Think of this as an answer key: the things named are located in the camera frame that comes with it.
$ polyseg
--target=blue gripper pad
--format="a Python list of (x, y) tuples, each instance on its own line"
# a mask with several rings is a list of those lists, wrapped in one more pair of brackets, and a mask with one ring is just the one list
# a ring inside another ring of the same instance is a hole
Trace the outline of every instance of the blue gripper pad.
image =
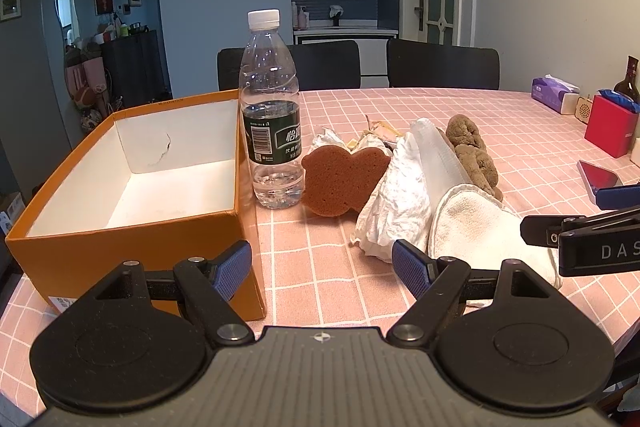
[(416, 299), (428, 290), (431, 283), (424, 261), (401, 241), (391, 247), (391, 262), (396, 275)]
[(220, 257), (221, 262), (216, 263), (213, 288), (225, 301), (229, 301), (251, 271), (251, 245), (238, 241)]

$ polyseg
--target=cabinet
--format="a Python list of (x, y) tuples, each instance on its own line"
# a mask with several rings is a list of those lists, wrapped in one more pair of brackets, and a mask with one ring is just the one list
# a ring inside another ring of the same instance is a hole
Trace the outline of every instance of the cabinet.
[(113, 96), (121, 96), (125, 108), (150, 103), (167, 91), (155, 30), (105, 42), (101, 49)]
[(313, 42), (356, 41), (360, 51), (360, 87), (389, 87), (386, 77), (386, 42), (396, 38), (394, 30), (376, 28), (353, 31), (348, 28), (299, 30), (294, 32), (296, 44)]

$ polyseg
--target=small speaker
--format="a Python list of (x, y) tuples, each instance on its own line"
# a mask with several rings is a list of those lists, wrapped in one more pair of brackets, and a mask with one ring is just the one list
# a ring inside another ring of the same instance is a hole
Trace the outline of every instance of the small speaker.
[(575, 118), (582, 123), (589, 123), (589, 117), (591, 116), (591, 105), (593, 102), (588, 98), (581, 96), (578, 99), (578, 103), (575, 106)]

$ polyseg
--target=brown sponge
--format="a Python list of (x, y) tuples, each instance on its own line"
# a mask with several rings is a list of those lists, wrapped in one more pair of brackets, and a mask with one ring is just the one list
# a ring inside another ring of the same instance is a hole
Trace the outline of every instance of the brown sponge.
[(472, 145), (486, 151), (486, 145), (480, 137), (478, 126), (464, 114), (457, 114), (451, 117), (447, 125), (447, 138), (449, 138), (453, 147)]
[(456, 147), (456, 156), (476, 187), (502, 201), (502, 192), (495, 186), (498, 183), (498, 171), (491, 156), (477, 147), (464, 144)]
[(391, 161), (376, 147), (351, 154), (337, 145), (323, 145), (302, 158), (306, 171), (302, 203), (324, 217), (350, 209), (362, 211)]

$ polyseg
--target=white bottle cap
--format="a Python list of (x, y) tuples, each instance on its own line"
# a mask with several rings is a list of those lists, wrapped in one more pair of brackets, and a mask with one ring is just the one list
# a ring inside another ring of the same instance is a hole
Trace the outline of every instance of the white bottle cap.
[(280, 26), (279, 10), (258, 10), (249, 12), (249, 28), (256, 30), (273, 30)]

